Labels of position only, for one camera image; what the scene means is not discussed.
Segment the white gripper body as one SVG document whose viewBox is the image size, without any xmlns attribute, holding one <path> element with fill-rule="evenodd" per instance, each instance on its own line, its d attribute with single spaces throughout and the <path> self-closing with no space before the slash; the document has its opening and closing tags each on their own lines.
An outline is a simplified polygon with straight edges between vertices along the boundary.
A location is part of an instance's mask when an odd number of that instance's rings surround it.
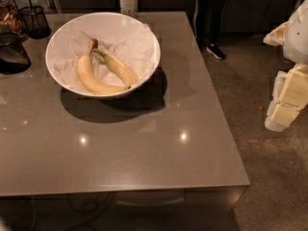
<svg viewBox="0 0 308 231">
<path fill-rule="evenodd" d="M 296 9 L 285 28 L 283 54 L 297 64 L 308 64 L 308 0 Z"/>
</svg>

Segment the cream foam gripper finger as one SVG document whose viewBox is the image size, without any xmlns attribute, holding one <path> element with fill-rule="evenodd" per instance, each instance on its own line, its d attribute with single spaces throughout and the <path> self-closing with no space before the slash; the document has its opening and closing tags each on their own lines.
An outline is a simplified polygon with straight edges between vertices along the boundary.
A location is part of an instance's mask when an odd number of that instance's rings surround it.
<svg viewBox="0 0 308 231">
<path fill-rule="evenodd" d="M 265 127 L 282 132 L 308 105 L 308 64 L 296 64 L 288 72 L 279 71 L 269 103 Z"/>
<path fill-rule="evenodd" d="M 285 43 L 286 27 L 286 22 L 280 24 L 264 37 L 263 43 L 271 46 L 283 45 Z"/>
</svg>

